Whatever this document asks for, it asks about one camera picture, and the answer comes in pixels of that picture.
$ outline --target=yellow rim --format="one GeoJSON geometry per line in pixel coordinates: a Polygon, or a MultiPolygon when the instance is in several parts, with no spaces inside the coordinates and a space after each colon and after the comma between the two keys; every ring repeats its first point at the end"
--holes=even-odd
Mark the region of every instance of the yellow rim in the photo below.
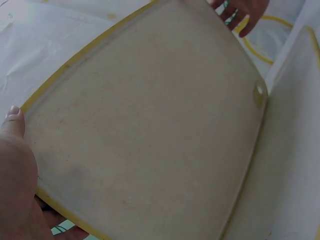
{"type": "MultiPolygon", "coordinates": [[[[138,9],[134,13],[130,14],[123,20],[119,21],[117,24],[103,32],[101,35],[96,37],[93,41],[91,41],[88,45],[86,45],[83,49],[77,52],[73,57],[71,57],[65,64],[63,64],[52,76],[50,76],[32,95],[29,99],[22,105],[21,110],[26,113],[31,106],[39,99],[61,76],[68,70],[71,66],[77,63],[85,54],[89,53],[94,47],[96,47],[99,43],[103,40],[108,38],[114,31],[121,28],[124,24],[128,23],[135,17],[142,14],[144,11],[152,7],[158,3],[158,0],[151,0],[150,3],[145,5],[144,7],[138,9]]],[[[94,227],[90,226],[87,222],[84,222],[75,214],[70,212],[68,209],[63,207],[59,202],[54,200],[46,193],[45,190],[41,189],[40,187],[36,188],[35,193],[39,198],[41,198],[44,202],[50,205],[53,209],[55,209],[58,213],[64,216],[66,219],[69,219],[71,222],[76,224],[78,227],[82,228],[86,232],[90,233],[91,235],[95,236],[100,240],[112,240],[109,236],[105,235],[101,231],[95,229],[94,227]]]]}
{"type": "MultiPolygon", "coordinates": [[[[282,19],[282,18],[279,18],[279,17],[276,17],[276,16],[270,16],[270,15],[264,15],[262,16],[263,20],[269,20],[269,21],[274,21],[274,22],[277,22],[277,23],[280,23],[290,29],[293,28],[293,25],[282,19]]],[[[248,23],[249,21],[249,18],[246,17],[242,22],[240,22],[240,24],[235,28],[235,32],[238,34],[241,32],[241,30],[246,26],[246,24],[248,23]]],[[[248,39],[246,37],[243,38],[243,44],[245,45],[246,48],[248,48],[248,50],[254,55],[256,56],[258,59],[260,59],[261,61],[269,64],[269,65],[273,65],[274,64],[274,61],[262,56],[260,53],[258,53],[252,46],[251,44],[249,43],[248,39]]]]}
{"type": "MultiPolygon", "coordinates": [[[[310,26],[304,26],[304,28],[308,31],[309,36],[310,36],[310,40],[312,43],[312,47],[316,56],[316,62],[319,68],[319,72],[320,72],[320,47],[319,47],[319,43],[315,34],[315,31],[312,29],[312,27],[310,26]]],[[[315,240],[320,240],[320,223],[318,225],[318,229],[315,235],[315,240]]]]}

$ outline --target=hand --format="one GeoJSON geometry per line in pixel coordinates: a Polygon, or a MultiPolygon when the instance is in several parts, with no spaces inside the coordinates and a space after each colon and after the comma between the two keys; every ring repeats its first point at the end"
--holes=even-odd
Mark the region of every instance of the hand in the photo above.
{"type": "Polygon", "coordinates": [[[24,134],[24,115],[13,106],[0,129],[0,239],[85,239],[76,226],[53,236],[51,228],[65,219],[35,196],[38,168],[24,134]]]}
{"type": "MultiPolygon", "coordinates": [[[[229,23],[228,28],[232,31],[244,18],[249,15],[249,21],[243,30],[239,33],[239,37],[243,38],[256,26],[259,19],[265,13],[269,0],[229,0],[228,6],[221,13],[220,18],[226,21],[234,13],[232,21],[229,23]]],[[[213,0],[211,4],[213,9],[217,9],[224,0],[213,0]]]]}

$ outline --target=fingernail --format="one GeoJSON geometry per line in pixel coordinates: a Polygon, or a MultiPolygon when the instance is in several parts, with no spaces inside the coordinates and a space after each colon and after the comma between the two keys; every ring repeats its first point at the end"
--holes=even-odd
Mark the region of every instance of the fingernail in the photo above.
{"type": "Polygon", "coordinates": [[[17,106],[12,106],[10,110],[8,111],[6,117],[12,116],[12,115],[17,115],[20,112],[20,108],[17,106]]]}

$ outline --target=stain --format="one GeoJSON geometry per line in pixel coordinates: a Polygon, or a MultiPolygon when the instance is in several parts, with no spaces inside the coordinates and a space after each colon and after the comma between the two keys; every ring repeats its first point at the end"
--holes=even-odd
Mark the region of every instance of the stain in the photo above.
{"type": "Polygon", "coordinates": [[[108,19],[115,19],[115,18],[117,17],[117,15],[116,15],[115,13],[108,13],[108,14],[106,15],[106,17],[107,17],[108,19]]]}

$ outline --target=finger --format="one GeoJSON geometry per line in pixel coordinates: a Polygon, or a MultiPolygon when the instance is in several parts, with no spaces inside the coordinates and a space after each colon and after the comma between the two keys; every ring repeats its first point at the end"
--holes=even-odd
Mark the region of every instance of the finger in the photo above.
{"type": "Polygon", "coordinates": [[[223,4],[225,1],[224,0],[214,0],[212,3],[211,3],[211,7],[216,10],[218,7],[221,6],[221,4],[223,4]]]}
{"type": "Polygon", "coordinates": [[[240,38],[244,38],[245,36],[247,36],[252,31],[252,29],[254,29],[254,27],[256,26],[257,22],[258,22],[258,20],[252,20],[251,17],[250,17],[248,23],[246,24],[246,26],[239,33],[239,37],[240,38]]]}
{"type": "Polygon", "coordinates": [[[236,10],[237,9],[235,7],[228,5],[220,14],[221,20],[225,22],[228,18],[230,18],[236,12],[236,10]]]}
{"type": "Polygon", "coordinates": [[[1,126],[0,133],[14,135],[23,138],[25,135],[25,117],[21,109],[12,106],[8,111],[4,123],[1,126]]]}
{"type": "Polygon", "coordinates": [[[53,211],[44,211],[43,216],[49,226],[50,229],[62,224],[66,219],[57,213],[55,210],[53,211]]]}
{"type": "Polygon", "coordinates": [[[246,14],[243,11],[238,10],[237,13],[234,15],[232,21],[229,23],[228,28],[230,31],[235,29],[239,23],[246,17],[246,14]]]}
{"type": "Polygon", "coordinates": [[[69,230],[59,233],[54,236],[55,240],[84,240],[89,236],[89,233],[82,230],[81,228],[74,226],[69,230]]]}
{"type": "Polygon", "coordinates": [[[50,229],[54,228],[55,226],[58,226],[66,220],[66,218],[57,213],[52,207],[50,207],[48,204],[42,201],[39,197],[35,196],[34,198],[40,206],[43,216],[50,229]]]}

